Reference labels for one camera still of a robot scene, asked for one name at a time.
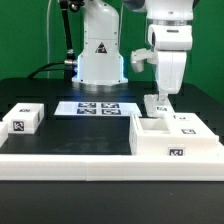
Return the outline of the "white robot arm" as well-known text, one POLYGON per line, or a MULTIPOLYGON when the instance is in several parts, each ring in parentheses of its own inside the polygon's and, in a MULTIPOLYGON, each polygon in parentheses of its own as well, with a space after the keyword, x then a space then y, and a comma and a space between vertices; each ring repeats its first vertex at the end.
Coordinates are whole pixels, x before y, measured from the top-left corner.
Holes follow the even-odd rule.
POLYGON ((192 48, 193 10, 200 0, 122 0, 128 10, 142 14, 121 27, 123 16, 103 0, 81 0, 84 46, 73 81, 91 87, 127 82, 120 46, 132 44, 133 70, 146 62, 154 66, 157 99, 179 92, 187 52, 192 48))

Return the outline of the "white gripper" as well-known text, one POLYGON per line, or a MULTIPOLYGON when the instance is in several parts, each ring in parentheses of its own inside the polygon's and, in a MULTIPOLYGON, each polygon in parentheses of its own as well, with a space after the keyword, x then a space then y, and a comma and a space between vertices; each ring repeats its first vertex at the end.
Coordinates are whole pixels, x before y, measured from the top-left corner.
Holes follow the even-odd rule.
POLYGON ((160 104, 167 103, 168 94, 177 94, 183 81, 187 52, 193 42, 192 27, 151 24, 148 28, 148 41, 155 54, 158 101, 160 104))

